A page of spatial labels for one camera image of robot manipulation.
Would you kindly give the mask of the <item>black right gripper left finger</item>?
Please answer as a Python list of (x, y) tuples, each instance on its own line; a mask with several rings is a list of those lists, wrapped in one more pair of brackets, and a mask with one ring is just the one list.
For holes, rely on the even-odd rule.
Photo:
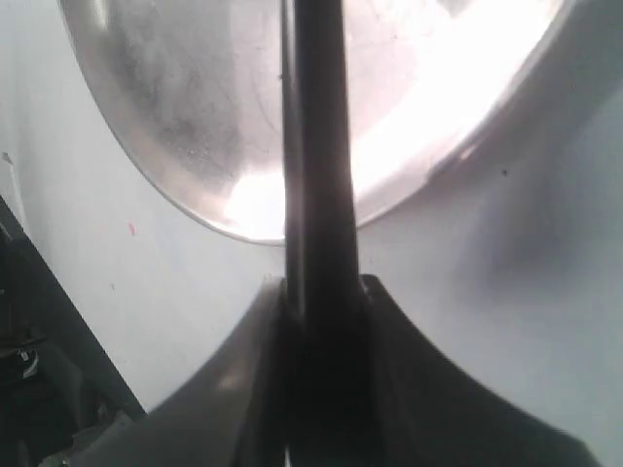
[(92, 449), (94, 466), (282, 466), (281, 282), (260, 288), (213, 357), (164, 403)]

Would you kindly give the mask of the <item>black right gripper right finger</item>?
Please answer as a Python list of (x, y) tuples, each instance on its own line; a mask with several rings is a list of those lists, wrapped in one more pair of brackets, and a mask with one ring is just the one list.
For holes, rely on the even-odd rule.
[(447, 358), (382, 282), (361, 277), (384, 466), (597, 466), (587, 445)]

